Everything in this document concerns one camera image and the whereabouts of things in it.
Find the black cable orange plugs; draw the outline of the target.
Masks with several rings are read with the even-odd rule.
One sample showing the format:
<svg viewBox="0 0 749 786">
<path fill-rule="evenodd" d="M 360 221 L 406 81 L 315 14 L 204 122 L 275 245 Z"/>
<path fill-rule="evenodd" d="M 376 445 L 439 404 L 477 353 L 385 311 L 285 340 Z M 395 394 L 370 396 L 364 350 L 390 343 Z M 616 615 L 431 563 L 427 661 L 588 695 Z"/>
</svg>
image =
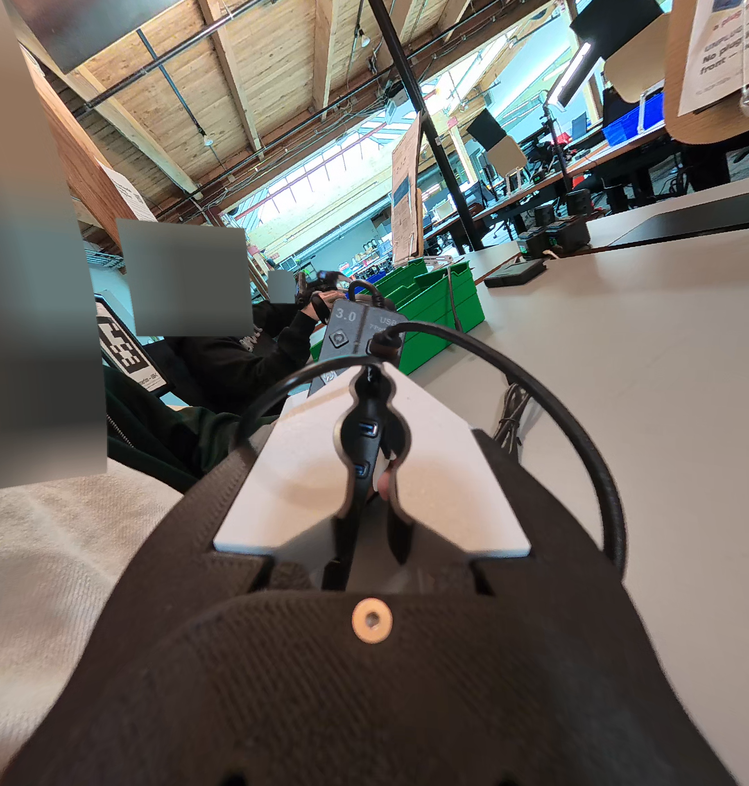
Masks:
<svg viewBox="0 0 749 786">
<path fill-rule="evenodd" d="M 411 332 L 446 340 L 486 361 L 525 390 L 556 423 L 586 468 L 597 497 L 602 522 L 603 553 L 615 566 L 620 578 L 624 579 L 628 540 L 620 492 L 597 445 L 566 405 L 525 368 L 500 351 L 468 333 L 445 325 L 426 321 L 406 321 L 390 325 L 373 337 L 372 355 L 380 359 L 388 358 L 401 344 L 400 337 Z"/>
</svg>

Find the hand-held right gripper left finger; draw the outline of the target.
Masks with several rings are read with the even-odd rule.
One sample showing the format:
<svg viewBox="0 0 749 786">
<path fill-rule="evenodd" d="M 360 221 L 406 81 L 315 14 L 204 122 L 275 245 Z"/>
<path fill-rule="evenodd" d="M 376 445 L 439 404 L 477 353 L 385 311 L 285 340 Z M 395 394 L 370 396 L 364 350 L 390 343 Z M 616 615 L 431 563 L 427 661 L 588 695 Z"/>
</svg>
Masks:
<svg viewBox="0 0 749 786">
<path fill-rule="evenodd" d="M 321 587 L 337 555 L 333 519 L 348 501 L 340 425 L 355 406 L 351 386 L 361 371 L 350 368 L 288 404 L 214 538 L 217 551 L 300 565 Z"/>
</svg>

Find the cardboard card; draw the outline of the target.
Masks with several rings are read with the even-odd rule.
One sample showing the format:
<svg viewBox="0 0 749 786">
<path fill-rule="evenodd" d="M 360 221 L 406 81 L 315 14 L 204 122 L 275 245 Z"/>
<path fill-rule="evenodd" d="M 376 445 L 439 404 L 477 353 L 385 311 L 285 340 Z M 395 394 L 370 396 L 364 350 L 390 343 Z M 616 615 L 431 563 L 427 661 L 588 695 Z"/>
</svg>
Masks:
<svg viewBox="0 0 749 786">
<path fill-rule="evenodd" d="M 391 154 L 391 261 L 402 267 L 422 252 L 423 207 L 418 167 L 423 112 L 419 112 Z"/>
</svg>

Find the small wooden board stand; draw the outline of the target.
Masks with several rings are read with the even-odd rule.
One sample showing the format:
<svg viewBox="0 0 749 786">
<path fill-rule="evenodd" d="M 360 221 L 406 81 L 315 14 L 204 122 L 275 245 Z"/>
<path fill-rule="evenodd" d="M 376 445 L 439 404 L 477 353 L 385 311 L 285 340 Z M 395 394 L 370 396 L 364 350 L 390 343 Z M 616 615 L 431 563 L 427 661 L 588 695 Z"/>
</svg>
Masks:
<svg viewBox="0 0 749 786">
<path fill-rule="evenodd" d="M 626 103 L 637 104 L 637 132 L 645 132 L 647 94 L 662 88 L 671 14 L 661 14 L 605 61 L 603 76 Z"/>
</svg>

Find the grey desk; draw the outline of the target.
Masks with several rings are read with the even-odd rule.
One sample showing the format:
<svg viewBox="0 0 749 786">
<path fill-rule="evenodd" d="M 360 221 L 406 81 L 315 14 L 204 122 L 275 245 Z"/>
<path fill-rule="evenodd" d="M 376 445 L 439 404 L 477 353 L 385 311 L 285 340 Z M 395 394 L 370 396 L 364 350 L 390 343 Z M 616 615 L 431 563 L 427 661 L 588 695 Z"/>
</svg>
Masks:
<svg viewBox="0 0 749 786">
<path fill-rule="evenodd" d="M 477 290 L 622 497 L 625 586 L 674 691 L 749 784 L 749 229 L 547 263 Z"/>
</svg>

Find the small black device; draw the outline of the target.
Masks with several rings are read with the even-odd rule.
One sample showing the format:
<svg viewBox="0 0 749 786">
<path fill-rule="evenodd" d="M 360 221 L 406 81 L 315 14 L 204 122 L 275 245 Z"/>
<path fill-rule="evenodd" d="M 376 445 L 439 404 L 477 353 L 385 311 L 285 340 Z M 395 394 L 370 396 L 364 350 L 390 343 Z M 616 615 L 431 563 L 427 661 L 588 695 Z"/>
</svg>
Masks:
<svg viewBox="0 0 749 786">
<path fill-rule="evenodd" d="M 546 272 L 546 264 L 542 260 L 526 260 L 501 265 L 484 279 L 488 289 L 516 287 L 526 285 Z"/>
</svg>

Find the long black multiport hub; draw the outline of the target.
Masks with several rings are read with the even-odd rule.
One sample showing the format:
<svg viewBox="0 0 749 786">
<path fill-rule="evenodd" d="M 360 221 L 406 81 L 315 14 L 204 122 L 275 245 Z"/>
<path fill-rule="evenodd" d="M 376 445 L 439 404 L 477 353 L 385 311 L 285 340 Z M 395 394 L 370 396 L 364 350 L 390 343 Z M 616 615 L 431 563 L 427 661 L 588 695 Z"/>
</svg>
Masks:
<svg viewBox="0 0 749 786">
<path fill-rule="evenodd" d="M 372 304 L 337 300 L 320 350 L 319 362 L 343 355 L 370 356 L 376 333 L 403 321 L 393 311 Z M 339 513 L 331 518 L 334 555 L 324 567 L 321 587 L 345 589 L 359 540 L 361 518 L 369 496 L 375 491 L 375 476 L 391 454 L 404 447 L 403 427 L 392 408 L 396 382 L 392 372 L 399 349 L 382 368 L 355 367 L 323 373 L 308 389 L 307 404 L 333 406 L 330 410 L 332 446 L 337 451 L 344 475 L 345 498 Z"/>
</svg>

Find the black flag panel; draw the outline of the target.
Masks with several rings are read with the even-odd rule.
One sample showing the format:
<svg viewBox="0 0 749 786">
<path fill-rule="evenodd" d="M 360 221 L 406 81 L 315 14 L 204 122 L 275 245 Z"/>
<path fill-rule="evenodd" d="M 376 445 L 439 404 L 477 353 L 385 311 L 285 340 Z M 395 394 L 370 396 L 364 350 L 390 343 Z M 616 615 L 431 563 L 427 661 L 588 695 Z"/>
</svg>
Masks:
<svg viewBox="0 0 749 786">
<path fill-rule="evenodd" d="M 507 179 L 525 169 L 527 158 L 522 148 L 487 109 L 468 125 L 468 132 L 484 149 L 487 161 L 500 177 Z"/>
</svg>

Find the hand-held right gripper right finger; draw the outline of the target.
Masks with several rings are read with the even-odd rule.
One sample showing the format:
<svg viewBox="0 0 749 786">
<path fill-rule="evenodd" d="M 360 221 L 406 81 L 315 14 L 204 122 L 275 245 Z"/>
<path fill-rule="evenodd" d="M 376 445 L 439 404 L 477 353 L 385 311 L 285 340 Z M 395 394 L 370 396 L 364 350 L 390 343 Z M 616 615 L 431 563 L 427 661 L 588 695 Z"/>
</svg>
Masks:
<svg viewBox="0 0 749 786">
<path fill-rule="evenodd" d="M 412 526 L 388 591 L 428 592 L 444 568 L 487 558 L 528 556 L 527 539 L 468 423 L 386 364 L 389 410 L 405 433 L 390 476 L 399 523 Z"/>
</svg>

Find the blue storage bin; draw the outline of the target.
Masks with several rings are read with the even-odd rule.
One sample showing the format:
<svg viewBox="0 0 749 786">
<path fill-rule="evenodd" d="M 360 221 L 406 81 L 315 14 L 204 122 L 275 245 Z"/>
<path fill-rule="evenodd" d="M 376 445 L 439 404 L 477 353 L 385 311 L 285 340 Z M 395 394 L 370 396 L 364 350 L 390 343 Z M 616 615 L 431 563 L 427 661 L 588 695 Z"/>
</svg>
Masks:
<svg viewBox="0 0 749 786">
<path fill-rule="evenodd" d="M 614 90 L 607 90 L 603 108 L 604 137 L 613 147 L 664 125 L 663 91 L 649 94 L 644 103 L 631 104 Z"/>
</svg>

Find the white light bar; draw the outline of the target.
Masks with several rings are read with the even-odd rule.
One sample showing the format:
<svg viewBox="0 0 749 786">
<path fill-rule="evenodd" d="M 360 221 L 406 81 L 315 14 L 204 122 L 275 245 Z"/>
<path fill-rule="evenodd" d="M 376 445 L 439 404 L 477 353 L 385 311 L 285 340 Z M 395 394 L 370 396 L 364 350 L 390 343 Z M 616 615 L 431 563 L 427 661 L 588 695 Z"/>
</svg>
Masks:
<svg viewBox="0 0 749 786">
<path fill-rule="evenodd" d="M 584 42 L 576 51 L 571 61 L 566 65 L 562 74 L 558 77 L 548 92 L 544 106 L 549 105 L 565 107 L 570 101 L 570 96 L 576 93 L 578 87 L 572 93 L 568 93 L 569 84 L 576 79 L 576 73 L 585 65 L 588 55 L 592 51 L 592 44 Z"/>
</svg>

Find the black framed marker sign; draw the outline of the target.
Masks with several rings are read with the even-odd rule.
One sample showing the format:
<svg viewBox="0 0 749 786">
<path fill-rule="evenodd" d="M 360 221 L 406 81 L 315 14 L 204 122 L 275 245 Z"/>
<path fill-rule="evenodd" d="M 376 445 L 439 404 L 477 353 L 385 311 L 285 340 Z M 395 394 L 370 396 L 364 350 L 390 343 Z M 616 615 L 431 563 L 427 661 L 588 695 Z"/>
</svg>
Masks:
<svg viewBox="0 0 749 786">
<path fill-rule="evenodd" d="M 172 385 L 145 353 L 143 346 L 100 294 L 94 295 L 102 356 L 149 393 L 161 398 Z"/>
</svg>

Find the wooden beam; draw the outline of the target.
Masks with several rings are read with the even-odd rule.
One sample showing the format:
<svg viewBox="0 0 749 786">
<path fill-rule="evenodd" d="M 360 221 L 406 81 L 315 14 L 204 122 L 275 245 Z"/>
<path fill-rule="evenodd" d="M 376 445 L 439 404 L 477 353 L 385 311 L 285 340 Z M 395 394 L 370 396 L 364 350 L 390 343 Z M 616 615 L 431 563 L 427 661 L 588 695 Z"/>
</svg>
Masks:
<svg viewBox="0 0 749 786">
<path fill-rule="evenodd" d="M 49 84 L 35 57 L 23 45 L 20 49 L 42 103 L 70 194 L 84 206 L 85 212 L 79 219 L 89 218 L 120 245 L 118 219 L 154 222 L 155 217 L 133 184 L 109 166 Z"/>
</svg>

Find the black desk pad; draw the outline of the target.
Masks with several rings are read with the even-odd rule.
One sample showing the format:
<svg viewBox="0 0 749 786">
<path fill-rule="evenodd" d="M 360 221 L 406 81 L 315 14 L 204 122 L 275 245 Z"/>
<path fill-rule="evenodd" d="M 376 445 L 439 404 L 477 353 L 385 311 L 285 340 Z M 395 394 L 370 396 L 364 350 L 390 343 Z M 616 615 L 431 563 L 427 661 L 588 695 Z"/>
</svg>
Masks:
<svg viewBox="0 0 749 786">
<path fill-rule="evenodd" d="M 606 248 L 635 248 L 745 229 L 749 229 L 749 192 L 655 215 Z"/>
</svg>

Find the black battery charger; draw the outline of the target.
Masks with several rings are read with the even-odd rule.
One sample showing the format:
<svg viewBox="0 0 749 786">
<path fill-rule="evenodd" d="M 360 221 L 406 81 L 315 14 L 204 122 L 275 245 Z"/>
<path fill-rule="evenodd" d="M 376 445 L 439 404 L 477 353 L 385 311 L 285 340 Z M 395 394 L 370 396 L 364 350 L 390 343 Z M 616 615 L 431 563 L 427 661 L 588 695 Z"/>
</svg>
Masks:
<svg viewBox="0 0 749 786">
<path fill-rule="evenodd" d="M 591 246 L 587 228 L 593 213 L 591 192 L 577 189 L 566 194 L 568 214 L 556 215 L 551 204 L 535 209 L 535 225 L 517 237 L 517 246 L 525 260 L 538 260 L 545 256 L 556 259 L 566 257 Z"/>
</svg>

